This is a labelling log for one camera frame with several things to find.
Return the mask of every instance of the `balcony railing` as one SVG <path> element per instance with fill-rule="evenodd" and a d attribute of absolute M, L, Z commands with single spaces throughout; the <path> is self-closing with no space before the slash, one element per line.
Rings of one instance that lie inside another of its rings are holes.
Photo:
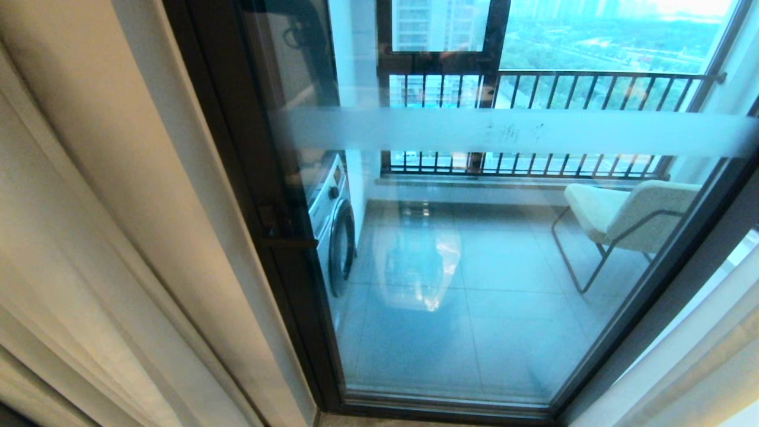
<path fill-rule="evenodd" d="M 720 77 L 633 71 L 501 70 L 484 76 L 391 74 L 395 108 L 693 111 L 697 90 Z M 569 179 L 664 179 L 670 157 L 650 154 L 383 152 L 383 174 L 523 176 Z"/>
<path fill-rule="evenodd" d="M 383 174 L 570 179 L 663 179 L 667 157 L 647 154 L 383 151 Z"/>
<path fill-rule="evenodd" d="M 721 81 L 703 74 L 637 71 L 501 70 L 494 86 L 478 75 L 391 74 L 389 106 L 407 108 L 616 109 L 681 112 Z"/>

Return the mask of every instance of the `front-loading washing machine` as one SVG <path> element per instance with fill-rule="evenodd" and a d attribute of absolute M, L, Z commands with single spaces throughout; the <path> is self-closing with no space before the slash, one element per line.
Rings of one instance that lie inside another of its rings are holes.
<path fill-rule="evenodd" d="M 348 174 L 340 153 L 329 153 L 313 190 L 309 216 L 324 285 L 332 312 L 332 322 L 339 329 L 346 309 L 348 275 L 356 256 L 356 225 L 348 187 Z"/>

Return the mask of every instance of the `chair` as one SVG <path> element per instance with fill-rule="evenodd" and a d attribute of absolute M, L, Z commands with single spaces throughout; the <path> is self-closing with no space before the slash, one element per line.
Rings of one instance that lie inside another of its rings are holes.
<path fill-rule="evenodd" d="M 662 248 L 700 189 L 700 185 L 656 180 L 642 182 L 632 191 L 567 185 L 564 196 L 569 206 L 553 222 L 551 233 L 577 291 L 587 292 L 614 248 L 643 252 L 651 262 L 649 254 Z M 601 262 L 583 287 L 556 235 L 556 224 L 570 210 L 601 253 Z"/>

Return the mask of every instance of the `building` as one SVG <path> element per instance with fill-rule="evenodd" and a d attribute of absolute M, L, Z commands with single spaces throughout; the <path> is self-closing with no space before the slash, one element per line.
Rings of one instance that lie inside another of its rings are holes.
<path fill-rule="evenodd" d="M 393 50 L 480 50 L 484 42 L 489 6 L 487 0 L 394 0 Z"/>

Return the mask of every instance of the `curtain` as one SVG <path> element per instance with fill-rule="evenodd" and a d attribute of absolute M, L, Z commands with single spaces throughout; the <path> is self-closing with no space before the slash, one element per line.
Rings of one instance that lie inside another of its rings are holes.
<path fill-rule="evenodd" d="M 0 397 L 41 425 L 263 425 L 0 50 Z"/>
<path fill-rule="evenodd" d="M 571 426 L 716 427 L 757 401 L 757 259 L 754 248 Z"/>

